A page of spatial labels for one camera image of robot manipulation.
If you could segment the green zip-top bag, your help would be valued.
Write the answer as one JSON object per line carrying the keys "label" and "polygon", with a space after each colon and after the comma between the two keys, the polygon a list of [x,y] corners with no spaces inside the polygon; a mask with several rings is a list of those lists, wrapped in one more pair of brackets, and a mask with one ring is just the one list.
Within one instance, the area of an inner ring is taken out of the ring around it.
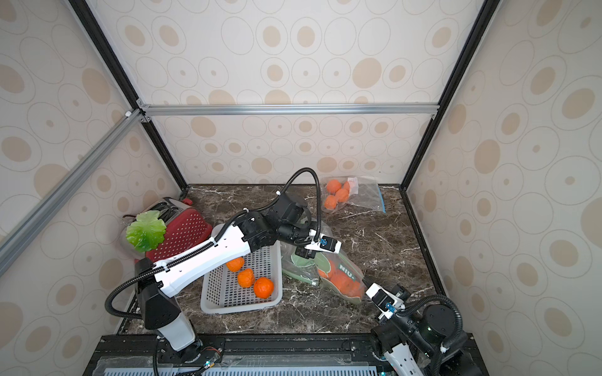
{"label": "green zip-top bag", "polygon": [[296,255],[295,246],[283,242],[281,254],[283,274],[312,286],[318,286],[324,275],[327,278],[332,276],[337,260],[337,254],[326,252],[316,252],[313,258],[303,258]]}

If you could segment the green-edged zip-top bag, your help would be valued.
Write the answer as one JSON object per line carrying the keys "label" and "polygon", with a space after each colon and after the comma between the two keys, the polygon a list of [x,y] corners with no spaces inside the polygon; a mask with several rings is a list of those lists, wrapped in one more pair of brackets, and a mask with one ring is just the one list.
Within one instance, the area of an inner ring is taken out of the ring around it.
{"label": "green-edged zip-top bag", "polygon": [[318,252],[314,263],[322,282],[346,301],[360,305],[365,296],[364,274],[345,251],[338,254]]}

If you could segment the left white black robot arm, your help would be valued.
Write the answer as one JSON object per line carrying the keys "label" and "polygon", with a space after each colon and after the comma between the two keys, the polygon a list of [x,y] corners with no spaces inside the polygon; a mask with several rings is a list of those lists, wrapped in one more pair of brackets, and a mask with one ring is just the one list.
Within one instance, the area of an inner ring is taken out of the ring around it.
{"label": "left white black robot arm", "polygon": [[321,198],[318,174],[305,167],[295,172],[277,197],[261,208],[244,209],[229,219],[219,233],[180,255],[152,263],[143,259],[136,277],[119,285],[107,297],[104,308],[112,316],[141,320],[181,352],[198,337],[175,297],[208,272],[276,242],[291,244],[296,255],[312,259],[318,252],[338,252],[340,246],[323,235],[321,213],[311,213],[308,203],[288,195],[293,182],[308,173]]}

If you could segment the orange taken out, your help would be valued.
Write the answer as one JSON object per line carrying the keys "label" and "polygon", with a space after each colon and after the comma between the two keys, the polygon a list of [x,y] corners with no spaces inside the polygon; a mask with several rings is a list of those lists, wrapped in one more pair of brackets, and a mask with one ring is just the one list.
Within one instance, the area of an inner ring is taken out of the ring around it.
{"label": "orange taken out", "polygon": [[268,299],[274,292],[274,282],[266,277],[260,277],[253,285],[253,291],[258,299]]}
{"label": "orange taken out", "polygon": [[255,274],[252,269],[245,269],[238,274],[238,284],[241,288],[251,288],[255,281]]}

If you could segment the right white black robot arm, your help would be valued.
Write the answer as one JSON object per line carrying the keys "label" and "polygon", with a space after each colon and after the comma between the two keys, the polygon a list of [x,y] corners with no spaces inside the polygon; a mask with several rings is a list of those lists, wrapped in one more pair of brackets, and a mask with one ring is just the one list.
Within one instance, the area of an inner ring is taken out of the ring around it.
{"label": "right white black robot arm", "polygon": [[482,375],[462,348],[468,340],[454,302],[431,295],[406,302],[406,294],[377,289],[369,294],[379,309],[379,325],[371,330],[374,355],[398,375]]}

